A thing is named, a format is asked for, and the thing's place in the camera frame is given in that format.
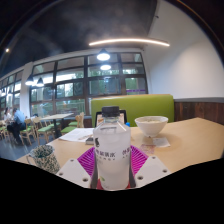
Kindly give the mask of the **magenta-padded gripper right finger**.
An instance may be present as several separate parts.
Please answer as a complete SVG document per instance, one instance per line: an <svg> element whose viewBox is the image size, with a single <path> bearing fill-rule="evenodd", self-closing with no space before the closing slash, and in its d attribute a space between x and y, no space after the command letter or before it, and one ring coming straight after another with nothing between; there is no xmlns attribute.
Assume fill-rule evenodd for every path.
<svg viewBox="0 0 224 224"><path fill-rule="evenodd" d="M131 188L143 187L170 174L169 169L157 156L147 156L137 147L131 147L129 172Z"/></svg>

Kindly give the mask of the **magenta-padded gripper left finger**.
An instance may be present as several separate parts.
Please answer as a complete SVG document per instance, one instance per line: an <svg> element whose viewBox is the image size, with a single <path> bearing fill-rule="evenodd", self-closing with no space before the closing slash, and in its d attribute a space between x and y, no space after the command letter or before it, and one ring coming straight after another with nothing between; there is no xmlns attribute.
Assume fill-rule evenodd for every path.
<svg viewBox="0 0 224 224"><path fill-rule="evenodd" d="M94 148L88 149L78 159L70 158L57 176L84 188L96 188L98 173Z"/></svg>

